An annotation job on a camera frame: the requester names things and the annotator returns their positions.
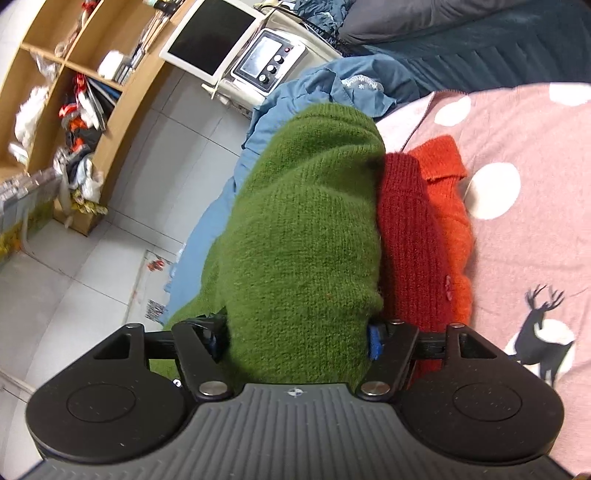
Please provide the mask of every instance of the deer antlers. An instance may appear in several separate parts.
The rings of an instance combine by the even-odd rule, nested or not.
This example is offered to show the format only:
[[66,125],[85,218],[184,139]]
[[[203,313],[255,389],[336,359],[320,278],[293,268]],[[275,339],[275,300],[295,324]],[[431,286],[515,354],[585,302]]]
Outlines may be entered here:
[[564,302],[564,291],[558,292],[557,290],[553,290],[552,286],[550,286],[550,302],[545,301],[540,308],[536,308],[535,298],[547,286],[548,285],[540,287],[540,285],[538,284],[534,291],[527,291],[527,293],[525,294],[525,301],[530,306],[531,310],[541,310],[543,312],[549,312],[550,310],[554,310],[555,308],[560,306],[562,302]]

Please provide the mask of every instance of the wooden bookshelf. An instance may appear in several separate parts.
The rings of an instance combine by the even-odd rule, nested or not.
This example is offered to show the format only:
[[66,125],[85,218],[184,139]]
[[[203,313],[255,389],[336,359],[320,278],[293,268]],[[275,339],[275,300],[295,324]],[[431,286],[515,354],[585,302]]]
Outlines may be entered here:
[[[55,47],[74,27],[81,13],[81,2],[46,0],[25,35],[0,91],[0,115],[4,118],[0,126],[0,181],[25,170],[32,173],[51,166],[57,147],[65,145],[66,140],[58,111],[66,94],[72,91],[75,74],[83,73],[121,92],[93,160],[105,178],[100,203],[107,205],[139,125],[172,70],[158,53],[194,1],[185,0],[135,73],[125,85],[120,85],[101,78],[97,68],[109,50],[129,54],[156,10],[144,5],[142,0],[102,0],[61,59],[55,55]],[[57,64],[59,72],[49,86],[25,168],[8,152],[8,144],[16,141],[14,123],[20,105],[28,99],[33,87],[46,84],[31,53]],[[64,220],[60,210],[56,209],[55,214],[58,220]],[[79,213],[74,217],[73,228],[87,235],[99,220],[93,215]]]

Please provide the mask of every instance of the white polka dot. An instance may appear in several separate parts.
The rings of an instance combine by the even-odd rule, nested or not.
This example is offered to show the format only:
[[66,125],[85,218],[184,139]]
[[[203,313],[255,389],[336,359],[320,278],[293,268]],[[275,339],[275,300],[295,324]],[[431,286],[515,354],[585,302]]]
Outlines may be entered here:
[[470,97],[464,96],[457,102],[448,103],[436,113],[434,122],[444,127],[453,127],[464,120],[470,113],[472,102]]
[[550,83],[550,100],[567,106],[583,105],[591,100],[588,83]]
[[521,178],[512,163],[489,163],[478,170],[466,192],[466,209],[480,220],[500,217],[517,200]]
[[[574,342],[574,333],[560,320],[554,319],[544,319],[542,322],[542,328],[539,329],[537,326],[534,326],[534,334],[539,339],[547,342],[547,343],[560,343],[561,345],[568,345],[570,342]],[[515,355],[515,341],[517,340],[517,336],[519,333],[516,333],[507,346],[505,347],[504,352],[507,355]],[[558,371],[556,372],[556,380],[558,380],[562,375],[568,372],[574,363],[574,347],[571,347],[569,351],[564,356],[562,363],[560,364]],[[536,376],[540,376],[540,364],[535,365],[524,365],[527,370],[532,372]],[[546,383],[551,384],[551,379],[543,378]]]

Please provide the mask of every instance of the device screen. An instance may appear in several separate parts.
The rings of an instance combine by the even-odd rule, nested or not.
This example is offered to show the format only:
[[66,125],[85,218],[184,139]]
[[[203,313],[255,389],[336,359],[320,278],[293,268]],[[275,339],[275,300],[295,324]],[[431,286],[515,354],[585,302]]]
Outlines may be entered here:
[[223,1],[205,0],[168,50],[213,75],[255,17]]
[[257,77],[280,48],[281,44],[278,41],[262,37],[240,69],[251,77]]

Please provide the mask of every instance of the control panel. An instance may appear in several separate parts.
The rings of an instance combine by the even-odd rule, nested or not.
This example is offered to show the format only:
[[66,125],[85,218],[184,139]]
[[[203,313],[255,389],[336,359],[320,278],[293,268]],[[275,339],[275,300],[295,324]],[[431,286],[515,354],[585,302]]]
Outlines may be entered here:
[[269,95],[306,54],[291,35],[264,28],[232,69],[232,76]]

